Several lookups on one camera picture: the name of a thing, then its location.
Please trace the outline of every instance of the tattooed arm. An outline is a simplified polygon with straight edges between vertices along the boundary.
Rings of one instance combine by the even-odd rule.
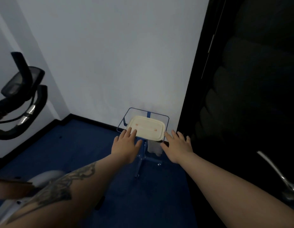
[[[107,157],[77,169],[38,192],[0,227],[71,227],[92,210],[119,169],[134,161],[142,141],[123,131]]]

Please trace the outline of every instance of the blue carpet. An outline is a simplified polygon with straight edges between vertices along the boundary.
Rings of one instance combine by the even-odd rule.
[[[119,133],[71,120],[56,126],[0,170],[0,177],[21,180],[49,170],[73,171],[106,157]],[[144,161],[134,178],[136,159],[115,176],[99,211],[92,211],[90,227],[197,227],[183,169],[163,153],[158,166]]]

